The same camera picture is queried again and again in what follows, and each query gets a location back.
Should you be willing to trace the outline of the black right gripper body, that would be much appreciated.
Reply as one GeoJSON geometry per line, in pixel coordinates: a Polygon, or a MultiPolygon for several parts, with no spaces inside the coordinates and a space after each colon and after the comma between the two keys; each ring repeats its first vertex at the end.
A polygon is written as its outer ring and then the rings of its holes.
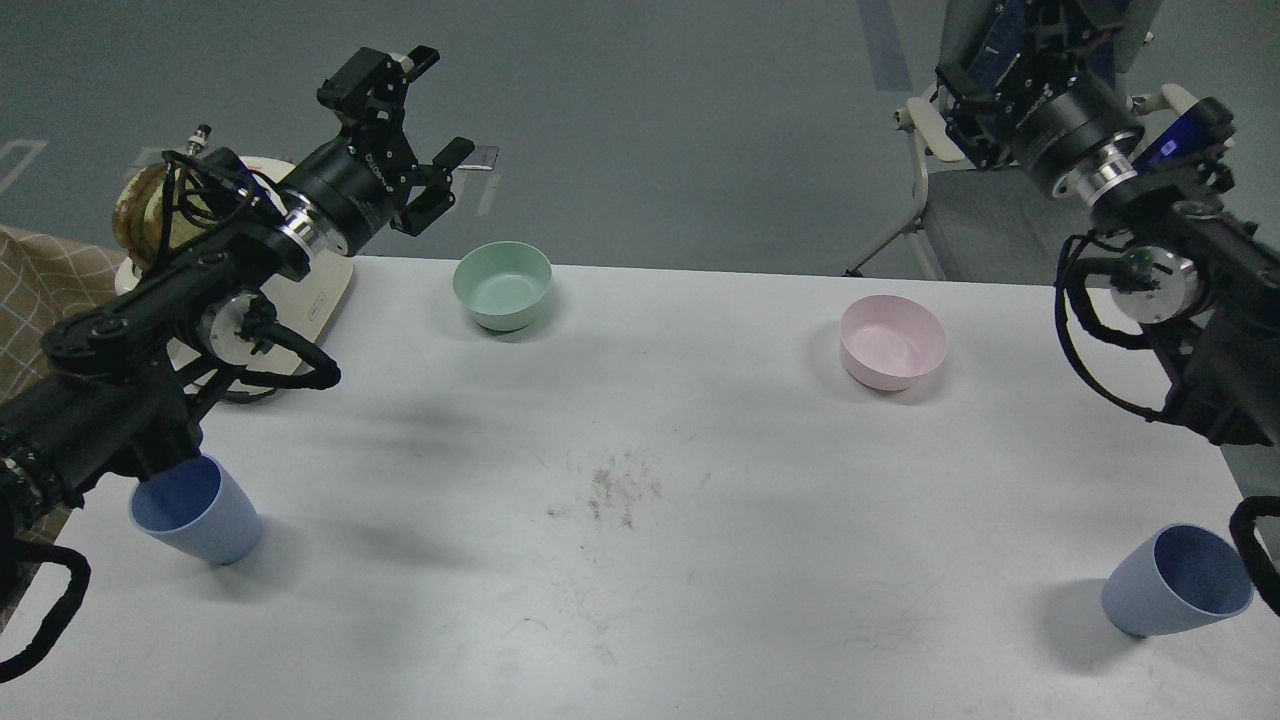
{"type": "Polygon", "coordinates": [[[1157,1],[950,1],[934,76],[947,136],[980,170],[1015,167],[1060,199],[1144,129],[1123,92],[1157,1]]]}

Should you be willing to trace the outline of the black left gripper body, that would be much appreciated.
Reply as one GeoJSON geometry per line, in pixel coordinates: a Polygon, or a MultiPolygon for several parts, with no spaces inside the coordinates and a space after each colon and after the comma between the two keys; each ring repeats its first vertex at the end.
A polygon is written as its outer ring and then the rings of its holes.
{"type": "Polygon", "coordinates": [[[453,173],[420,161],[404,133],[404,83],[392,54],[357,50],[316,91],[338,135],[282,181],[288,227],[346,258],[385,227],[420,236],[456,202],[453,173]]]}

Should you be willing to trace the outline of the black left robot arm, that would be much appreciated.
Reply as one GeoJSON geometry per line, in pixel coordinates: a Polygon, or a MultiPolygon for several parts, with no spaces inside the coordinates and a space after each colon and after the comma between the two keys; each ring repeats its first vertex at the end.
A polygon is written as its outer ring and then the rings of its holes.
{"type": "Polygon", "coordinates": [[[452,176],[474,142],[453,138],[422,163],[403,129],[407,92],[439,58],[428,46],[355,53],[316,92],[338,136],[279,182],[229,149],[163,154],[160,245],[140,283],[55,324],[41,341],[49,377],[3,405],[3,597],[26,565],[70,574],[31,642],[3,662],[3,680],[49,655],[91,578],[81,552],[23,530],[81,507],[108,473],[151,480],[197,457],[200,423],[234,382],[339,382],[337,363],[283,324],[262,287],[302,281],[324,251],[351,258],[385,227],[421,234],[454,205],[452,176]]]}

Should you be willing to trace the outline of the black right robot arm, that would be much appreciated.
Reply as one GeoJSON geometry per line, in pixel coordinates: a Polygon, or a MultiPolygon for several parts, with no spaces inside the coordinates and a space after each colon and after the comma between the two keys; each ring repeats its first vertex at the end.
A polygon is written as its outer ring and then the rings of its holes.
{"type": "Polygon", "coordinates": [[[1149,28],[1147,1],[951,1],[934,69],[942,124],[980,170],[1018,168],[1078,196],[1053,324],[1076,375],[1149,423],[1212,445],[1277,445],[1277,255],[1221,197],[1233,114],[1213,97],[1153,99],[1120,77],[1149,28]]]}

